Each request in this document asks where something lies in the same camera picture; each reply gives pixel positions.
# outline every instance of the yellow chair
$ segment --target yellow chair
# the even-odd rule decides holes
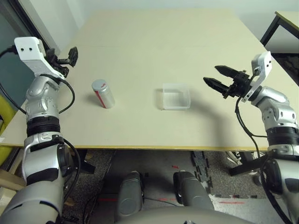
[[[3,118],[3,124],[0,128],[0,135],[3,133],[5,128],[8,126],[9,122],[15,115],[15,111],[10,106],[10,104],[0,95],[0,115]],[[0,165],[5,161],[5,159],[10,154],[12,147],[0,146]]]

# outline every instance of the can lid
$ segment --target can lid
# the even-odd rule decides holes
[[[108,85],[104,79],[97,79],[93,82],[92,88],[94,91],[104,91],[108,88]]]

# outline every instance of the table edge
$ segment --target table edge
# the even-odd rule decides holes
[[[287,18],[285,18],[282,14],[279,13],[279,11],[276,11],[275,14],[278,17],[280,17],[281,19],[283,19],[284,21],[286,21],[289,25],[291,25],[292,27],[294,27],[296,30],[299,30],[299,27],[297,27],[292,21],[290,21]]]
[[[0,146],[24,147],[17,144],[1,143]],[[255,147],[213,147],[213,146],[74,146],[77,149],[153,149],[153,150],[190,150],[190,151],[255,151]],[[266,151],[267,147],[260,147],[260,151]]]

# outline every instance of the black metal frame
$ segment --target black metal frame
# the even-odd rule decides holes
[[[271,37],[273,36],[273,34],[275,33],[275,31],[279,26],[282,26],[283,28],[285,28],[287,31],[289,31],[291,34],[293,34],[295,37],[299,39],[299,30],[291,26],[289,23],[287,23],[278,15],[276,15],[260,41],[264,46],[268,43],[268,41],[271,39]]]
[[[243,164],[234,168],[231,168],[229,170],[229,174],[231,176],[236,176],[236,175],[241,175],[241,174],[246,174],[246,173],[250,173],[252,170],[257,170],[260,167],[262,167],[262,165],[265,163],[266,159],[267,159],[267,155],[263,155],[258,159],[252,159],[250,161],[247,160],[243,160]]]
[[[14,9],[16,14],[19,16],[20,20],[23,22],[27,30],[30,32],[32,36],[37,37],[38,39],[42,40],[43,46],[45,50],[50,49],[47,42],[44,40],[42,35],[39,33],[31,19],[26,14],[25,10],[23,9],[22,5],[19,3],[19,0],[8,0],[11,7]]]
[[[86,153],[87,153],[87,149],[79,149],[78,150],[78,154],[79,154],[80,160],[81,160],[81,172],[85,173],[85,174],[94,174],[95,166],[93,166],[85,161]],[[77,158],[75,156],[73,156],[73,161],[74,161],[75,165],[77,166],[78,162],[77,162]]]

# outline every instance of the gray floor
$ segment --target gray floor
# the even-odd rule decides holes
[[[249,175],[246,175],[248,178],[244,178],[244,176],[234,178],[232,181],[234,182],[233,188],[231,188],[231,185],[228,184],[231,177],[225,171],[219,172],[223,169],[223,164],[220,163],[219,165],[216,162],[219,160],[219,153],[212,152],[212,154],[215,156],[210,156],[211,165],[209,173],[214,176],[213,179],[221,178],[221,181],[214,181],[214,188],[220,184],[221,186],[218,186],[217,190],[222,195],[229,194],[230,192],[233,192],[232,195],[236,195],[234,192],[244,192],[244,195],[255,194],[253,188],[255,185]],[[117,151],[112,161],[112,166],[104,179],[103,194],[99,196],[98,205],[91,215],[91,224],[114,223],[114,211],[120,183],[123,177],[132,170],[138,170],[143,175],[145,196],[179,205],[173,193],[173,173],[179,170],[194,173],[195,167],[191,161],[191,152],[188,151]],[[248,198],[248,196],[243,199],[230,198],[230,196],[228,196],[229,198],[210,197],[215,209],[218,211],[232,214],[254,223],[280,223],[279,217],[267,199],[252,199]],[[164,206],[171,205],[145,200],[143,209],[147,210]]]
[[[78,182],[70,197],[74,200],[74,206],[64,205],[63,218],[73,223],[82,223],[84,206],[92,196],[98,193],[102,179],[106,174],[114,150],[88,150],[91,159],[88,162],[96,167],[93,175],[81,173]]]

